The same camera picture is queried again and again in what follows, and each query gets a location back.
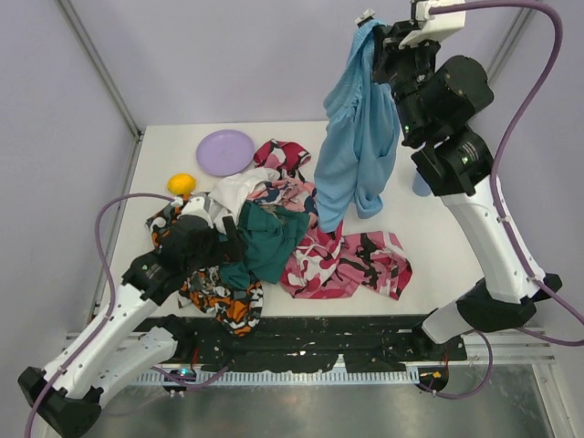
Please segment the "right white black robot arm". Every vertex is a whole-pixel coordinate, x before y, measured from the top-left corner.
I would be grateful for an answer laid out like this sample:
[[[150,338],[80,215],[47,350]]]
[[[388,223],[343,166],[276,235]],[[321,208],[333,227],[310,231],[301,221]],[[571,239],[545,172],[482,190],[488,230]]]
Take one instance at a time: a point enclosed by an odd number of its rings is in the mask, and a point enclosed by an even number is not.
[[[519,329],[562,281],[537,264],[524,266],[528,255],[517,253],[524,242],[507,235],[514,223],[502,205],[493,155],[468,125],[494,100],[484,68],[462,55],[437,67],[438,41],[402,45],[413,29],[412,21],[374,27],[372,78],[389,85],[403,145],[415,150],[417,172],[463,230],[483,272],[465,294],[428,314],[416,335],[444,344],[470,330]]]

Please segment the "dark green cloth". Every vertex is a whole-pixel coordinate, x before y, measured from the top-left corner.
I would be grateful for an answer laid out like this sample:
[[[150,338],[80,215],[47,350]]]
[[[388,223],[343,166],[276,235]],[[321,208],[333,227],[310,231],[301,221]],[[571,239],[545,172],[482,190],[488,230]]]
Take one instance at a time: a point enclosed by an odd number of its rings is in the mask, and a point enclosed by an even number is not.
[[[224,265],[219,274],[228,286],[245,288],[256,281],[275,284],[305,236],[309,215],[279,205],[244,203],[237,231],[245,244],[240,262]]]

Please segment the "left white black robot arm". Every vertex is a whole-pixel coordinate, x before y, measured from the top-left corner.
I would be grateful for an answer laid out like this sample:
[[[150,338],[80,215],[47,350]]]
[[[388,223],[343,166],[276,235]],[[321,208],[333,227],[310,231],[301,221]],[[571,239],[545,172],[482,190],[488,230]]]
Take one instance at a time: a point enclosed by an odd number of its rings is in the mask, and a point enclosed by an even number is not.
[[[193,331],[174,315],[158,319],[132,346],[120,344],[196,269],[242,259],[245,245],[233,218],[223,223],[225,238],[200,216],[180,216],[157,248],[131,262],[109,306],[59,356],[21,373],[18,385],[34,416],[61,437],[80,437],[134,378],[166,360],[193,357]]]

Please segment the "light blue cloth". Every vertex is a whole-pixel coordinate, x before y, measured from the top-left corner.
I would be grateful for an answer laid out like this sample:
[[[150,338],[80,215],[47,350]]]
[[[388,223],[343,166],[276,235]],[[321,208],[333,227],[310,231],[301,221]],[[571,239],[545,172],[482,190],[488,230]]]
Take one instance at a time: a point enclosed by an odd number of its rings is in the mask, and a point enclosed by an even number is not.
[[[358,27],[339,81],[326,96],[326,137],[314,172],[320,230],[335,231],[351,203],[360,219],[383,208],[385,189],[397,155],[400,122],[387,84],[372,79],[374,29]]]

